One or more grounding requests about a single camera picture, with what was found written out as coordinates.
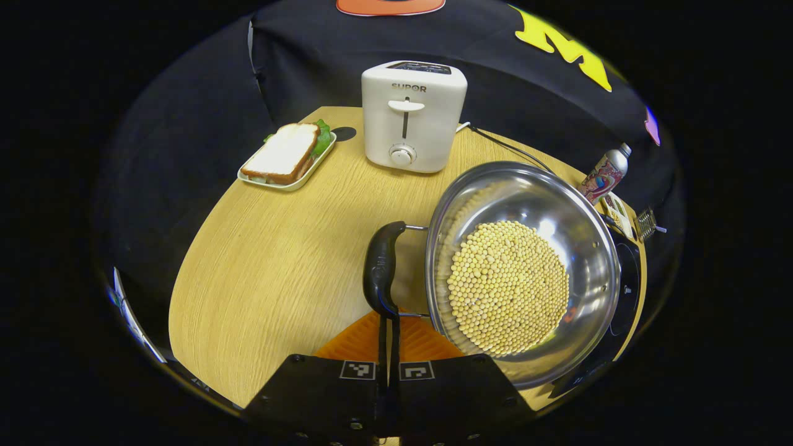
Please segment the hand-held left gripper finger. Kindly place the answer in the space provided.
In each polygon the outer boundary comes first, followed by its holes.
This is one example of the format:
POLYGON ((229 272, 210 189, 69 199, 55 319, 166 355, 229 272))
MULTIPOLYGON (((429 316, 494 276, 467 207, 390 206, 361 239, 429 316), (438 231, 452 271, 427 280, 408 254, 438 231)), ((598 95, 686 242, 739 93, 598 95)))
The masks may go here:
POLYGON ((277 445, 376 445, 385 330, 370 312, 314 355, 286 356, 243 409, 244 420, 277 445))
POLYGON ((390 321, 389 435, 400 445, 496 445, 535 417, 490 356, 400 359, 400 320, 390 321))

